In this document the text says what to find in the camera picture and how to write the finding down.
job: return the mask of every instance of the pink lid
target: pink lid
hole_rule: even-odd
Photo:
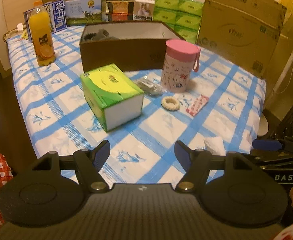
[[[179,61],[196,61],[196,55],[199,55],[200,48],[196,45],[183,40],[167,40],[166,53]]]

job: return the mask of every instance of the orange bottle cap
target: orange bottle cap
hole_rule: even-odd
[[[42,1],[35,1],[35,2],[33,3],[33,6],[34,6],[34,7],[36,7],[36,6],[41,6],[41,5],[43,5]]]

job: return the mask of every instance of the yellow circle on package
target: yellow circle on package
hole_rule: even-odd
[[[111,71],[96,71],[89,77],[96,86],[110,93],[135,92],[135,89],[132,88],[121,75]]]

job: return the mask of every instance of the white cable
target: white cable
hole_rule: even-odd
[[[291,70],[291,74],[290,74],[290,79],[289,79],[289,82],[288,82],[287,86],[286,86],[285,89],[282,90],[281,92],[278,92],[278,93],[277,93],[277,92],[274,92],[276,95],[281,94],[281,93],[283,93],[284,91],[286,91],[286,89],[287,89],[288,86],[290,85],[291,78],[292,78],[292,73],[293,73],[293,66],[292,66],[292,70]]]

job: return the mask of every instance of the plastic bottle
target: plastic bottle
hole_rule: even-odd
[[[47,66],[55,61],[50,16],[41,1],[36,1],[33,5],[29,26],[34,50],[39,66]]]

